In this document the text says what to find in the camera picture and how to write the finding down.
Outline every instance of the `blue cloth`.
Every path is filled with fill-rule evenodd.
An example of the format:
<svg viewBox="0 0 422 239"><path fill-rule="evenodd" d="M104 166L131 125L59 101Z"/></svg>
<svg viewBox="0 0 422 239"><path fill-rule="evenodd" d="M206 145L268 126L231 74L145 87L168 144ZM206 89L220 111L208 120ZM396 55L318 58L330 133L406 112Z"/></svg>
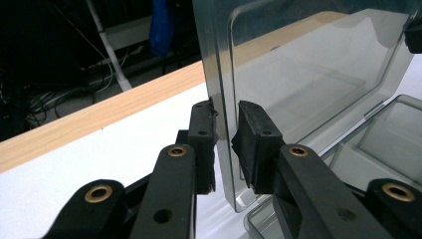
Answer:
<svg viewBox="0 0 422 239"><path fill-rule="evenodd" d="M174 37L174 9L168 0L153 0L149 45L152 54L165 58L171 50Z"/></svg>

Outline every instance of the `transparent plastic lid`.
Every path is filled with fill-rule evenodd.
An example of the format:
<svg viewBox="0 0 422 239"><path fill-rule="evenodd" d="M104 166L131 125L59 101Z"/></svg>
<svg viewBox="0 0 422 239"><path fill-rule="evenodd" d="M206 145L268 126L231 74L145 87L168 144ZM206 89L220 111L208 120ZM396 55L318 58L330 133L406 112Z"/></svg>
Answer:
<svg viewBox="0 0 422 239"><path fill-rule="evenodd" d="M194 0L224 190L255 201L231 139L237 103L261 105L284 135L321 152L390 98L412 55L403 30L420 1Z"/></svg>

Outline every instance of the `wooden strip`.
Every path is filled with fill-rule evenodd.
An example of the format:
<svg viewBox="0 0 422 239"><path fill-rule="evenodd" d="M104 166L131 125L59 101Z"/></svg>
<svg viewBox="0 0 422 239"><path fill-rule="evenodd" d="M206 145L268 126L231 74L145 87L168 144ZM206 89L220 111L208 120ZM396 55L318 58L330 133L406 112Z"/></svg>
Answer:
<svg viewBox="0 0 422 239"><path fill-rule="evenodd" d="M202 62L0 142L0 172L52 151L205 82Z"/></svg>

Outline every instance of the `blue object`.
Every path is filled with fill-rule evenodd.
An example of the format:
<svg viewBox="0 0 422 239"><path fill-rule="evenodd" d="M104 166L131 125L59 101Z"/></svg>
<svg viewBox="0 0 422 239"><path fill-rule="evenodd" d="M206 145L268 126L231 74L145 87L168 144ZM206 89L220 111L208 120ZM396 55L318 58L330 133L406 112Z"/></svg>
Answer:
<svg viewBox="0 0 422 239"><path fill-rule="evenodd" d="M174 9L168 0L153 0L149 45L152 54L165 58L174 37Z"/></svg>

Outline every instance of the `dark floor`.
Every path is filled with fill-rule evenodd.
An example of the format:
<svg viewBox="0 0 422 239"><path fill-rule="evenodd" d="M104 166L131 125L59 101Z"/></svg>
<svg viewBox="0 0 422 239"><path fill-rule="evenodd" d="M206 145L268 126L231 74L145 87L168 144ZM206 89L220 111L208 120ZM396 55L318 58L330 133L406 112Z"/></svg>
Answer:
<svg viewBox="0 0 422 239"><path fill-rule="evenodd" d="M170 53L166 59L159 59L151 55L148 47L144 46L135 51L127 52L124 57L119 59L122 70L133 87L140 86L161 77L163 74L173 72L179 67L185 67L200 60L199 47L197 46L187 49L182 55L179 55L179 58ZM107 64L104 64L100 70L96 69L89 73L88 84L84 87L66 87L59 90L41 90L35 94L32 93L28 101L28 109L24 113L19 113L25 121L23 130L10 131L11 128L9 127L13 127L14 122L4 114L5 111L2 112L0 141L120 94L121 89L115 77L110 80L109 76L110 69Z"/></svg>

